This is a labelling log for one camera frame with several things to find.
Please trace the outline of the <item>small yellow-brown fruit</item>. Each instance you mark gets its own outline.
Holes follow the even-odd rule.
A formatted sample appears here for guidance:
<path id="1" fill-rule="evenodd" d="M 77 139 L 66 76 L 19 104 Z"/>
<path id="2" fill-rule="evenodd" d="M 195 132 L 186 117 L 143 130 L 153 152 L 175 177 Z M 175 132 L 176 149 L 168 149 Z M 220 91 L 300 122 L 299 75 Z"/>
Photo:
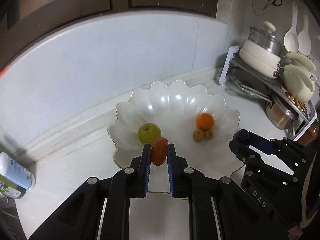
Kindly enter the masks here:
<path id="1" fill-rule="evenodd" d="M 200 142 L 200 141 L 204 140 L 204 132 L 200 129 L 196 129 L 193 132 L 193 140 L 195 142 Z"/>
<path id="2" fill-rule="evenodd" d="M 207 130 L 204 132 L 204 139 L 205 140 L 212 140 L 214 137 L 214 133 L 212 132 L 212 130 Z"/>

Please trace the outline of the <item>white rice spoon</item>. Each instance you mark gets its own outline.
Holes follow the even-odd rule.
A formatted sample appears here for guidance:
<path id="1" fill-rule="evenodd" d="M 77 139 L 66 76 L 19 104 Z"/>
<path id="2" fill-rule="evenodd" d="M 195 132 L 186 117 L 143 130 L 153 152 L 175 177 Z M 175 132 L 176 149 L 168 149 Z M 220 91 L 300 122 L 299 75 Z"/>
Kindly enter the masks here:
<path id="1" fill-rule="evenodd" d="M 303 30 L 298 34 L 299 52 L 305 56 L 311 53 L 311 39 L 309 35 L 309 14 L 307 10 L 303 12 Z"/>
<path id="2" fill-rule="evenodd" d="M 295 2 L 292 3 L 292 24 L 284 36 L 284 46 L 288 52 L 297 53 L 299 42 L 297 37 L 298 8 Z"/>

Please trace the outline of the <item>white scalloped fruit bowl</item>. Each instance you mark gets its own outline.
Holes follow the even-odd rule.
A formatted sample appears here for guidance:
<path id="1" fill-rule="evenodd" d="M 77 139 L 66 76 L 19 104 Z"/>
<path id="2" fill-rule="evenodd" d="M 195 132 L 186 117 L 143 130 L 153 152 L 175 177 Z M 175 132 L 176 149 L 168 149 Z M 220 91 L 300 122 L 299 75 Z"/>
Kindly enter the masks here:
<path id="1" fill-rule="evenodd" d="M 243 166 L 229 149 L 229 142 L 240 129 L 240 113 L 226 105 L 223 95 L 208 93 L 204 85 L 156 81 L 147 90 L 133 90 L 130 100 L 118 103 L 115 111 L 116 120 L 109 126 L 108 135 L 116 146 L 113 158 L 120 168 L 128 167 L 141 155 L 138 129 L 146 123 L 156 124 L 162 136 L 174 144 L 177 155 L 205 176 L 219 179 Z M 213 138 L 195 142 L 193 131 L 201 113 L 214 118 Z"/>

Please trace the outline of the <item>dark wooden window frame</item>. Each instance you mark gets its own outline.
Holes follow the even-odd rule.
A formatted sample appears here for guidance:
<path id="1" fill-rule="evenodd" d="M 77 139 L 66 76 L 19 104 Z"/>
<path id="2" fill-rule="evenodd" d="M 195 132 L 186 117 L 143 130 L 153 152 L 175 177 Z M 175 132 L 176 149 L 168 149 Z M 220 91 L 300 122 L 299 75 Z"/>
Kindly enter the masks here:
<path id="1" fill-rule="evenodd" d="M 216 17 L 218 0 L 1 0 L 1 70 L 54 31 L 88 18 L 134 10 Z"/>

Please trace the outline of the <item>orange tangerine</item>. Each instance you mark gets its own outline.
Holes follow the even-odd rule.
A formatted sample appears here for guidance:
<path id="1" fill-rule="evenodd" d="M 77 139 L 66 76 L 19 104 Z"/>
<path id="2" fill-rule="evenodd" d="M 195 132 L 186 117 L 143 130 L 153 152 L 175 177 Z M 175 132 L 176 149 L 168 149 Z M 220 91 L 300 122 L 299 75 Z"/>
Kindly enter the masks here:
<path id="1" fill-rule="evenodd" d="M 201 113 L 196 118 L 196 126 L 201 131 L 211 130 L 214 126 L 214 118 L 209 113 Z"/>

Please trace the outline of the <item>white rice spoon left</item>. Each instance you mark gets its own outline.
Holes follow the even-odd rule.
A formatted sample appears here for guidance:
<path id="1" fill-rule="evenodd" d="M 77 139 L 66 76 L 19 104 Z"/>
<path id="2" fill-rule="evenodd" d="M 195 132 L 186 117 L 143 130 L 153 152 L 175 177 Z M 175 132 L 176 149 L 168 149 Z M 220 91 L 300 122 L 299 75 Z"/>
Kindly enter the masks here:
<path id="1" fill-rule="evenodd" d="M 297 37 L 298 8 L 295 2 L 292 3 L 292 24 L 284 36 L 284 46 L 288 52 L 297 53 L 299 42 Z"/>

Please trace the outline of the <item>white rice spoon right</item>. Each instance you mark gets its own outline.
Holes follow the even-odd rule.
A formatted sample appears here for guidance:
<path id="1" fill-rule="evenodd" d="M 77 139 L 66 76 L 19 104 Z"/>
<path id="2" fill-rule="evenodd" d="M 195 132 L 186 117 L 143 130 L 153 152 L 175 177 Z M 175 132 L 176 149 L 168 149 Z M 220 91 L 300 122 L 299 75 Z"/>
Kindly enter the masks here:
<path id="1" fill-rule="evenodd" d="M 307 10 L 303 12 L 303 30 L 298 34 L 299 52 L 305 56 L 311 53 L 311 39 L 309 35 L 309 14 Z"/>

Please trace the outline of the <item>grey corner shelf rack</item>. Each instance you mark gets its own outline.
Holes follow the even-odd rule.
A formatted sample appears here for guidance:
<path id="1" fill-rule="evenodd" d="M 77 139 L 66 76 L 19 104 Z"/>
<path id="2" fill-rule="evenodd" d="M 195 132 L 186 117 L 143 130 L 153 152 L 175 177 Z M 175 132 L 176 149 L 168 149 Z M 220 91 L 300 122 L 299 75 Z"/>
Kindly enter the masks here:
<path id="1" fill-rule="evenodd" d="M 298 114 L 299 118 L 292 125 L 286 129 L 287 136 L 290 139 L 297 141 L 306 132 L 306 130 L 313 124 L 317 119 L 316 108 L 312 101 L 306 103 L 300 103 L 295 98 L 291 97 L 291 94 L 285 91 L 282 82 L 279 79 L 269 79 L 263 77 L 262 74 L 253 70 L 251 67 L 246 65 L 239 56 L 240 47 L 231 46 L 228 50 L 225 64 L 223 66 L 219 85 L 223 86 L 226 81 L 229 80 L 229 75 L 233 68 L 240 68 L 249 72 L 259 81 L 265 84 L 269 90 L 270 100 L 272 100 L 272 94 L 277 94 L 278 97 L 286 101 Z"/>

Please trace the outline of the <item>red cherry tomato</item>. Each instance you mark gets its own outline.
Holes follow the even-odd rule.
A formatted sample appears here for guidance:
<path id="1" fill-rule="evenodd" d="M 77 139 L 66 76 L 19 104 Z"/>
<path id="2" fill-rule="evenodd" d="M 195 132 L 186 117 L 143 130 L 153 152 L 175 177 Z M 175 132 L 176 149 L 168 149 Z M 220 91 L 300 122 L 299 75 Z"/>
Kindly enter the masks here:
<path id="1" fill-rule="evenodd" d="M 159 138 L 151 148 L 150 159 L 153 165 L 161 166 L 167 158 L 168 140 Z"/>

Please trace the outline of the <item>black scissors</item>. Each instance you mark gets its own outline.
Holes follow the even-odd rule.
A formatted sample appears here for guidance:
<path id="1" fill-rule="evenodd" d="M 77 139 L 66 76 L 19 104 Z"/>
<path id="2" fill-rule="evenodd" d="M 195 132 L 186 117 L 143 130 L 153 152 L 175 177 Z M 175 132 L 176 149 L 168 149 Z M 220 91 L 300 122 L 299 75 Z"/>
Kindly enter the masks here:
<path id="1" fill-rule="evenodd" d="M 266 4 L 263 6 L 262 10 L 266 10 L 270 5 L 279 7 L 283 4 L 283 0 L 267 0 Z"/>

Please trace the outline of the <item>green apple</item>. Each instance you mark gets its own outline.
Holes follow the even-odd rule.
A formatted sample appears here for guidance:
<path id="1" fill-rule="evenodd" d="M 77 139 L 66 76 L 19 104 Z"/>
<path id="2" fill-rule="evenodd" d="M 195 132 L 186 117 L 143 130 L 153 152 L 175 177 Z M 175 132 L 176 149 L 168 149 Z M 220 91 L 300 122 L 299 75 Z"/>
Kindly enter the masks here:
<path id="1" fill-rule="evenodd" d="M 138 139 L 142 144 L 151 146 L 162 136 L 160 128 L 154 123 L 146 123 L 138 130 Z"/>

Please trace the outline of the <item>glass jar of red sauce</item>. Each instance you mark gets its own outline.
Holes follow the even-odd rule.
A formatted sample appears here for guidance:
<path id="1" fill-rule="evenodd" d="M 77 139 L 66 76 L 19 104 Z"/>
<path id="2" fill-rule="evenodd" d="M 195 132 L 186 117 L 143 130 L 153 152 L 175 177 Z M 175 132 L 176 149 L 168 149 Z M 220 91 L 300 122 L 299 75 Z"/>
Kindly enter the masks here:
<path id="1" fill-rule="evenodd" d="M 319 136 L 319 122 L 316 120 L 313 124 L 306 130 L 306 132 L 300 137 L 299 143 L 306 146 L 313 142 Z"/>

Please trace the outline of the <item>cream pot with glass lid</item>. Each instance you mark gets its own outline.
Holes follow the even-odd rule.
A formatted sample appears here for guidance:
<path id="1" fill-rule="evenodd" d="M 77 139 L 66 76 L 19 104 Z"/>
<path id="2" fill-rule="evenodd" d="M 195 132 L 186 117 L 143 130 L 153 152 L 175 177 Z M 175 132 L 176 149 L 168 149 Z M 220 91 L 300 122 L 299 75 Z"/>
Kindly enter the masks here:
<path id="1" fill-rule="evenodd" d="M 240 59 L 265 77 L 275 79 L 281 58 L 285 56 L 284 45 L 274 35 L 275 26 L 263 22 L 263 29 L 250 27 L 247 40 L 240 48 Z"/>

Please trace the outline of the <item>stainless steel pot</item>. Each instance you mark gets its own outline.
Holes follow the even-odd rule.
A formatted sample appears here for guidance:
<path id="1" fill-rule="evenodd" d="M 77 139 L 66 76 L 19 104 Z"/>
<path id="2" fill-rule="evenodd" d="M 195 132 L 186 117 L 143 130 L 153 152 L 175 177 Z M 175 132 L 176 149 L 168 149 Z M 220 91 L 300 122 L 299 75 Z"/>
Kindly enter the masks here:
<path id="1" fill-rule="evenodd" d="M 299 114 L 277 94 L 265 105 L 265 113 L 276 128 L 284 131 L 299 118 Z"/>

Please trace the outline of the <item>cream ceramic kettle pot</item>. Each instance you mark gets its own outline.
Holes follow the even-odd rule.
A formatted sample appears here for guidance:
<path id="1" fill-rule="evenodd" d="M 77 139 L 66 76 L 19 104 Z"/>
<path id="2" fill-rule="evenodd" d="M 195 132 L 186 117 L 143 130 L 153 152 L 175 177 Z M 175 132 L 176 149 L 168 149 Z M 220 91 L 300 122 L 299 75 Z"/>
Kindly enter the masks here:
<path id="1" fill-rule="evenodd" d="M 316 71 L 316 66 L 299 53 L 287 53 L 285 57 L 291 62 L 283 68 L 284 85 L 297 101 L 306 103 L 315 92 L 317 78 L 313 72 Z"/>

